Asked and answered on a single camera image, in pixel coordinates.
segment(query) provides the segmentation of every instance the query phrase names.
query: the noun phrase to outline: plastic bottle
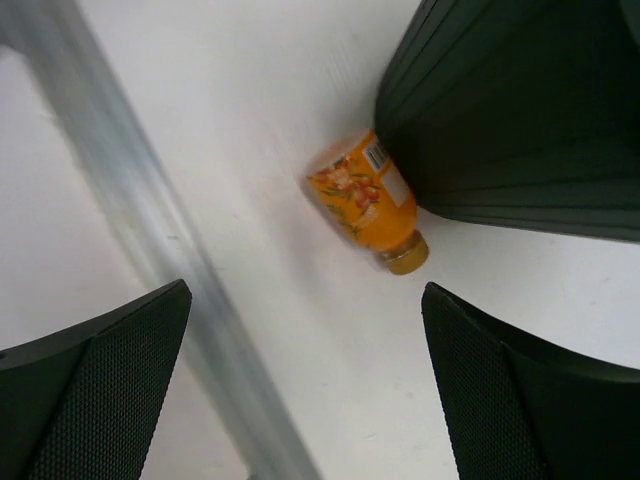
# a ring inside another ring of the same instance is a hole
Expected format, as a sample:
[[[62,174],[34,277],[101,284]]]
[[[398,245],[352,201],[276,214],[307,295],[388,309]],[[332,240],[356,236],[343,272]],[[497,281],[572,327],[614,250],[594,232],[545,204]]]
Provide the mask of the plastic bottle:
[[[345,234],[389,271],[404,275],[425,262],[429,247],[415,229],[415,197],[372,130],[324,150],[306,173]]]

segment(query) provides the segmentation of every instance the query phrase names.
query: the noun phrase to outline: white floor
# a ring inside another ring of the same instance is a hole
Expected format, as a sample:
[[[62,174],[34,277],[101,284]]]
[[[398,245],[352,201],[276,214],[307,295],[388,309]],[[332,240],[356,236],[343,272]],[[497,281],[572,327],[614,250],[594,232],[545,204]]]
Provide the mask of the white floor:
[[[301,195],[305,162],[370,124],[376,83],[417,0],[81,5],[327,480],[457,478],[420,317],[427,281],[640,368],[637,245],[422,213],[431,258],[396,278],[336,238]],[[11,205],[0,212],[2,348],[142,286],[6,56],[0,105],[0,200]],[[26,302],[34,291],[41,300]],[[178,477],[246,478],[181,362],[144,475]]]

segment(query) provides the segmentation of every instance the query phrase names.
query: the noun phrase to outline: ribbed plastic surface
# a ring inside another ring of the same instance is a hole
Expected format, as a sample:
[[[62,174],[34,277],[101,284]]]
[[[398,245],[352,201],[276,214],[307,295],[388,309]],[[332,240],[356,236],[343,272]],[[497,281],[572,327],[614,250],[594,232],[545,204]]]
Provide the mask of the ribbed plastic surface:
[[[375,120],[418,203],[462,221],[640,240],[634,12],[633,0],[423,1]]]

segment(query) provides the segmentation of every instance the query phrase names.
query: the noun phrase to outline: black mesh fabric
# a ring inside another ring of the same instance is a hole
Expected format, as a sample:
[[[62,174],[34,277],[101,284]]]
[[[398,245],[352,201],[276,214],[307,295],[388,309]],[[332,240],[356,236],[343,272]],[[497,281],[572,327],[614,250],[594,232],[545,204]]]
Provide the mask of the black mesh fabric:
[[[190,301],[180,282],[87,343],[24,478],[140,477]]]
[[[502,345],[433,283],[422,314],[460,478],[550,478]]]

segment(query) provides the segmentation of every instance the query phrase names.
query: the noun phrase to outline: metal pole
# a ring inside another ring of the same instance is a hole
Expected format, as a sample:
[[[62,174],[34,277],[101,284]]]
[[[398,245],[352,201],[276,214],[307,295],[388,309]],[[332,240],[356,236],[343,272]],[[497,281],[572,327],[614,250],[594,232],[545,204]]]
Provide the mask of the metal pole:
[[[0,38],[28,59],[114,234],[149,287],[177,277],[187,281],[194,296],[187,358],[252,474],[260,480],[319,480],[76,4],[0,0]]]

